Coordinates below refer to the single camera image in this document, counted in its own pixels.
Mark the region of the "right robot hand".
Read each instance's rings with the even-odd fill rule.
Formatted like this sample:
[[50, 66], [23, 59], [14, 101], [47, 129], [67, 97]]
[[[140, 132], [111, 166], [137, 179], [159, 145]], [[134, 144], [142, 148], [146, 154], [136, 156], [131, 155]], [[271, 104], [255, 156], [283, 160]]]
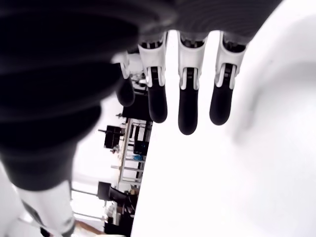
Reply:
[[53, 235], [75, 229], [70, 205], [78, 142], [101, 101], [130, 106], [128, 52], [139, 49], [154, 122], [167, 117], [167, 34], [178, 33], [178, 126], [198, 121], [208, 34], [220, 32], [209, 116], [224, 124], [250, 41], [278, 0], [3, 0], [0, 3], [0, 159], [25, 209]]

